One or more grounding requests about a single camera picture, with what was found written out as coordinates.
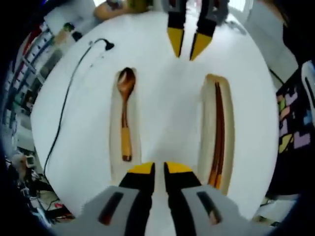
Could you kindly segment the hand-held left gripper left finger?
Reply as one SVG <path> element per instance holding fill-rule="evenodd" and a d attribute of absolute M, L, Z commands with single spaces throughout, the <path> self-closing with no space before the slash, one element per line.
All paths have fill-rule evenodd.
<path fill-rule="evenodd" d="M 142 236 L 155 185 L 155 164 L 136 165 L 118 186 L 110 186 L 84 205 L 74 221 L 75 236 Z"/>

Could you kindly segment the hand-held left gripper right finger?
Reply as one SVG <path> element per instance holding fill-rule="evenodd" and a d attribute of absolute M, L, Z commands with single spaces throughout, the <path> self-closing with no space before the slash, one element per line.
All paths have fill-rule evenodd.
<path fill-rule="evenodd" d="M 164 163 L 164 179 L 176 235 L 243 236 L 246 220 L 228 197 L 210 185 L 202 185 L 192 169 Z"/>

